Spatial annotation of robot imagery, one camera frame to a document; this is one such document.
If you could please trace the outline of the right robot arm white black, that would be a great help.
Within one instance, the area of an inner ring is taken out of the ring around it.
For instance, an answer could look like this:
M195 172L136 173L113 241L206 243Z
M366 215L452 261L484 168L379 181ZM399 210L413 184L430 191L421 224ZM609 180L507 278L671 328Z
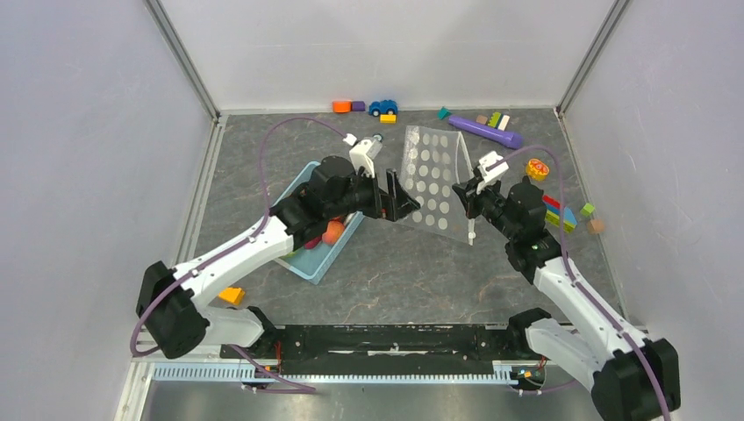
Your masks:
M546 357L580 383L604 420L669 420L681 406L679 358L666 339L652 340L625 321L589 284L545 226L543 192L528 179L507 195L478 177L453 186L467 218L484 218L502 233L512 267L547 296L574 326L546 311L510 319L509 351Z

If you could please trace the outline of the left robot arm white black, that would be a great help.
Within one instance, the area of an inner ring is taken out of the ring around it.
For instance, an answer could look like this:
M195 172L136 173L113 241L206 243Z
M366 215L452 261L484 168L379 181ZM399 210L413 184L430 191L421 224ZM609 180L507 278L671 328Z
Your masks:
M275 333L251 310L210 310L224 289L272 260L295 252L320 237L329 223L361 213L396 222L420 208L401 186L393 169L382 189L372 172L346 158L329 156L309 179L277 201L245 232L193 260L168 267L159 260L146 268L135 313L130 348L141 356L138 335L147 330L155 346L174 360L203 342L244 347L254 357L275 348Z

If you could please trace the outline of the clear polka dot zip bag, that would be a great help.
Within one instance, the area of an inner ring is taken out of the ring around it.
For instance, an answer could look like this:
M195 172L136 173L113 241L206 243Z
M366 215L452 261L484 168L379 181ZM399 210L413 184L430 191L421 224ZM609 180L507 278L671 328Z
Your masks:
M404 190L420 204L402 223L471 246L475 222L466 217L452 190L473 176L461 132L407 126L401 169Z

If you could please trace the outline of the light blue plastic basket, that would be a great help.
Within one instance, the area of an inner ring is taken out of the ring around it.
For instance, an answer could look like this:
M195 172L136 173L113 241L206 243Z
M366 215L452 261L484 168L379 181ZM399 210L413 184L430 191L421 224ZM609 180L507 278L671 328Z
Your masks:
M360 212L347 216L344 220L345 230L333 245L328 245L323 240L320 240L312 249L300 248L275 259L275 262L299 278L317 285L336 261L363 219L364 216Z

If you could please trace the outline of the blue toy car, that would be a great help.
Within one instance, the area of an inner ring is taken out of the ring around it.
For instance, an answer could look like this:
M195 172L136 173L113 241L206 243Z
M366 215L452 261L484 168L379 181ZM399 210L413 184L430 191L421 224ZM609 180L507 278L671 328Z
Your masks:
M368 105L368 114L376 118L381 115L397 115L397 102L391 99L374 101Z

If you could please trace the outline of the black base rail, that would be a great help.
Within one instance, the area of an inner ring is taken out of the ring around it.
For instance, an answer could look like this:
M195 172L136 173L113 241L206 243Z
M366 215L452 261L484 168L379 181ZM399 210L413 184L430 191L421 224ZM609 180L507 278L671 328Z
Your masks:
M504 325L285 325L247 349L284 375L486 375L537 364Z

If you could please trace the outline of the small green cube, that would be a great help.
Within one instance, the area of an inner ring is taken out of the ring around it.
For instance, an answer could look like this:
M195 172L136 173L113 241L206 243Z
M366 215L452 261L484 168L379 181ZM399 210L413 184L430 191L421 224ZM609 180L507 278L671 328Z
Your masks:
M590 218L593 215L594 211L595 206L592 203L586 203L580 210L580 213L582 216Z

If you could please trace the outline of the orange block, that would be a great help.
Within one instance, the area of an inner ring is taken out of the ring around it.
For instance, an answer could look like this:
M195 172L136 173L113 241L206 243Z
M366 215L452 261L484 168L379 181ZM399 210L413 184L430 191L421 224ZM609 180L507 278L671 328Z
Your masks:
M353 110L353 103L348 100L332 101L332 111L334 113L343 114Z

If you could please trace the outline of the green lego block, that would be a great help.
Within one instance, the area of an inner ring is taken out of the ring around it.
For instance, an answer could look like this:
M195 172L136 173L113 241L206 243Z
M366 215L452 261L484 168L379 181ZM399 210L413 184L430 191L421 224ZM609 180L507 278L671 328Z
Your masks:
M488 122L487 122L487 126L490 126L490 127L493 127L493 128L498 128L502 116L503 116L503 114L501 112L499 112L499 111L493 112L492 115L490 116Z

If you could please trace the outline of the white block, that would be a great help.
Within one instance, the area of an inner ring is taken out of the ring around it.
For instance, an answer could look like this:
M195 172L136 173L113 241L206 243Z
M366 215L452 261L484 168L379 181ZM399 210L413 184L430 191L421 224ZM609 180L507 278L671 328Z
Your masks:
M511 117L509 115L503 114L498 122L497 129L500 131L505 131L510 119Z

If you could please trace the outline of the purple toy flashlight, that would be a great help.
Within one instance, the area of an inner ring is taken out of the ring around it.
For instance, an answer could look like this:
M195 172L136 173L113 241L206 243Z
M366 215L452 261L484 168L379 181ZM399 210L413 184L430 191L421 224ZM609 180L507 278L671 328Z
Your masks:
M477 123L474 120L462 118L455 115L449 116L447 122L451 126L461 131L481 136L485 139L491 140L510 149L520 149L524 145L524 138L516 132L498 130L490 126Z

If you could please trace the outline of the multicolour duplo stack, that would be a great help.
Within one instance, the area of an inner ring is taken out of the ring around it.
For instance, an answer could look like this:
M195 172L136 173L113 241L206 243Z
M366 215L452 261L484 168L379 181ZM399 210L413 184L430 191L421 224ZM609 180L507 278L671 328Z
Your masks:
M562 203L549 196L543 195L542 201L546 206L545 220L552 225L560 226L566 233L572 233L576 229L577 220L573 211L566 208Z

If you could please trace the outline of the yellow butterfly duplo block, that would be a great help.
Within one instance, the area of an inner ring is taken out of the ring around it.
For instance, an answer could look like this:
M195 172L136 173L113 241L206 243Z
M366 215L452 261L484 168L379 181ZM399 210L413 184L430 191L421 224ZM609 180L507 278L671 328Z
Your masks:
M540 159L532 158L526 163L526 175L536 182L543 182L550 174L550 167Z

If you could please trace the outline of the teal block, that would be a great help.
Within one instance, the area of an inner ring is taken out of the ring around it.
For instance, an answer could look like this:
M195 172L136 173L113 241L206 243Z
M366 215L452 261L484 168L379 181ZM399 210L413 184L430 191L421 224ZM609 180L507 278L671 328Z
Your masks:
M441 107L438 112L438 119L443 120L451 115L451 111L446 107Z

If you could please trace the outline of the orange peach toy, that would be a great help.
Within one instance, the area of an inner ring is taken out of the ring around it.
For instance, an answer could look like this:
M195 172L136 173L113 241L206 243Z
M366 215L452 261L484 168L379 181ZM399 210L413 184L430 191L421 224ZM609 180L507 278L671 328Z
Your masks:
M345 229L345 225L339 220L329 221L325 232L322 234L322 241L329 246L337 244Z

